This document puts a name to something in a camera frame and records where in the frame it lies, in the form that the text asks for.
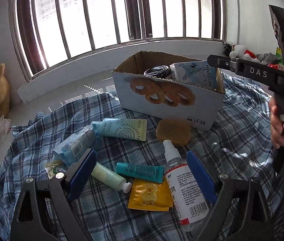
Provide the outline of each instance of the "window sill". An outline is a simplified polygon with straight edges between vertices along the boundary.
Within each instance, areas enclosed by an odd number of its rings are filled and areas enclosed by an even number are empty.
[[[23,84],[17,91],[26,103],[60,86],[106,70],[113,70],[129,56],[139,51],[158,51],[206,60],[210,54],[223,55],[223,44],[213,39],[169,39],[141,41],[112,49],[104,49],[78,59],[63,62]]]

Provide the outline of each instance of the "light green tube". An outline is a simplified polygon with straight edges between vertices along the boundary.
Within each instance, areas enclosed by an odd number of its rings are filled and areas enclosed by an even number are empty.
[[[109,170],[98,162],[96,163],[91,175],[117,191],[123,190],[126,194],[131,190],[132,184],[130,182],[127,183],[125,178],[114,173],[112,170]]]

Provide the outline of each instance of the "teal tube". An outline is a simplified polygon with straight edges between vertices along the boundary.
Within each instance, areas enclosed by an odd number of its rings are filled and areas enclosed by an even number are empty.
[[[118,162],[115,172],[133,178],[140,178],[152,182],[162,183],[164,168],[161,166],[144,166]]]

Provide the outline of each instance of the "blue gripper pad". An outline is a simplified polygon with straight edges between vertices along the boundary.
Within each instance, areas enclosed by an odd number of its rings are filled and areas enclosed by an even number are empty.
[[[96,152],[92,149],[87,149],[80,160],[76,163],[79,163],[78,169],[72,176],[71,180],[69,181],[69,195],[68,200],[69,202],[73,201],[74,199],[78,199],[90,177],[93,169],[96,166]]]
[[[193,150],[187,152],[186,161],[196,182],[199,185],[200,190],[204,195],[204,198],[210,201],[211,204],[214,204],[218,199],[218,196],[215,192],[215,182],[202,165],[201,161],[195,155]]]

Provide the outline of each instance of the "alcohol spray bottle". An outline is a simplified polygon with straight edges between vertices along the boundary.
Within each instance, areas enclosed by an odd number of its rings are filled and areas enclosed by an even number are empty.
[[[164,170],[174,207],[184,232],[198,230],[209,212],[205,198],[185,159],[170,140],[163,141],[167,165]]]

